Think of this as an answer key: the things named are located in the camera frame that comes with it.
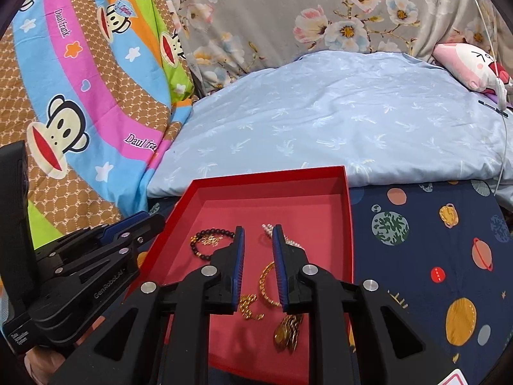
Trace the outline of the person's left hand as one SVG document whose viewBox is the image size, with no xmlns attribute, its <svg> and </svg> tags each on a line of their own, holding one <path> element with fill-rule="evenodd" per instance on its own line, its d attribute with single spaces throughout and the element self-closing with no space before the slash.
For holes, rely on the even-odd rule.
<svg viewBox="0 0 513 385">
<path fill-rule="evenodd" d="M 52 349 L 34 347 L 25 354 L 24 365 L 35 384 L 46 385 L 65 360 L 64 355 Z"/>
</svg>

